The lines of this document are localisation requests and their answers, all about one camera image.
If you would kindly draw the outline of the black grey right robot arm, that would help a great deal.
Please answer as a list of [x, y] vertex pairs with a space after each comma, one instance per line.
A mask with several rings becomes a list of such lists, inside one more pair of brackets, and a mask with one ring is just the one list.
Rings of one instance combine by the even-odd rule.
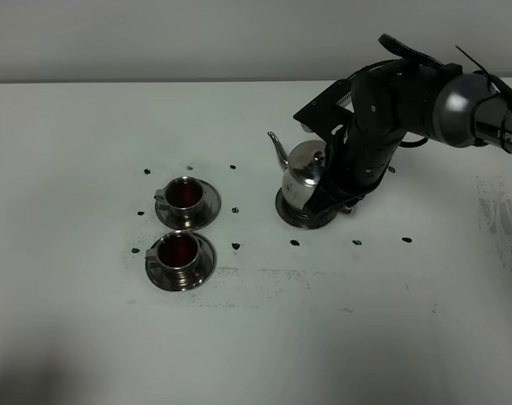
[[382, 181], [407, 133], [453, 148], [493, 145], [512, 154], [512, 89], [480, 67], [465, 73], [383, 34], [395, 60], [352, 78], [352, 110], [330, 144], [311, 204], [352, 206]]

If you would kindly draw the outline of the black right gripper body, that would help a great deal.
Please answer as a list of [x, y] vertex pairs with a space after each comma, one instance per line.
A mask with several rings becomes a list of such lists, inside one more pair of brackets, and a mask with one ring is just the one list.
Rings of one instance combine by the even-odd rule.
[[381, 183], [406, 130], [380, 129], [353, 113], [347, 138], [331, 148], [322, 189], [333, 198], [362, 198]]

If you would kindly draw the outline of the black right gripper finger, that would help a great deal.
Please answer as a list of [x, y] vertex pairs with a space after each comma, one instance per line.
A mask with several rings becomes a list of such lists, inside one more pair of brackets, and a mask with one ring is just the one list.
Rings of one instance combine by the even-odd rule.
[[352, 211], [361, 200], [359, 192], [333, 192], [331, 196], [333, 199], [331, 210], [333, 211]]
[[323, 213], [336, 205], [335, 185], [329, 176], [323, 176], [304, 205], [311, 213]]

